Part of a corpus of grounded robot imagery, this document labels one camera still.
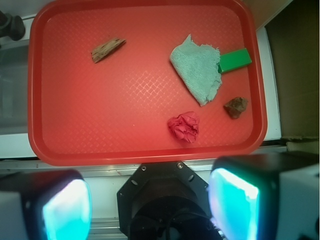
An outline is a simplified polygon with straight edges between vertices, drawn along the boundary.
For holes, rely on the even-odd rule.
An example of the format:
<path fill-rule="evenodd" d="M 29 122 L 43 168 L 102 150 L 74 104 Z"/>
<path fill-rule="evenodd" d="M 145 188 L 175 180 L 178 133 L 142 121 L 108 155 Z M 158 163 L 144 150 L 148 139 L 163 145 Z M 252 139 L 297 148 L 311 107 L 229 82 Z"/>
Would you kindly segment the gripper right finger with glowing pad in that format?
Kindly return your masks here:
<path fill-rule="evenodd" d="M 317 240 L 320 157 L 307 152 L 223 156 L 208 180 L 212 223 L 228 240 Z"/>

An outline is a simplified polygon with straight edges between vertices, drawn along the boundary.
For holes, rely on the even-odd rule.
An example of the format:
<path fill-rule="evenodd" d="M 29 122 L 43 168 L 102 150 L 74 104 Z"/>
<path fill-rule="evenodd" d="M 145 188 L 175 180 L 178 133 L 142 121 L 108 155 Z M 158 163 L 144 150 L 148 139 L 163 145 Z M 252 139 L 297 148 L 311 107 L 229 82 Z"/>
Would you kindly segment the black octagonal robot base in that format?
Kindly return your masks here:
<path fill-rule="evenodd" d="M 119 229 L 129 240 L 220 240 L 208 186 L 181 161 L 142 164 L 117 192 Z"/>

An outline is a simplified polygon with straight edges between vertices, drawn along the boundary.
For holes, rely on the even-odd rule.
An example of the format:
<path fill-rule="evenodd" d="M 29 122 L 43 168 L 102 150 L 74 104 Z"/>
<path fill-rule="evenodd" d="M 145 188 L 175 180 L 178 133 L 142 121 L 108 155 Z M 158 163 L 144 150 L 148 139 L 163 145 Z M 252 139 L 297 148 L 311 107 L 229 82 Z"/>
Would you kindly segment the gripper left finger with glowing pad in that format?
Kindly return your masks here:
<path fill-rule="evenodd" d="M 90 187 L 76 170 L 0 178 L 2 240 L 86 240 L 91 221 Z"/>

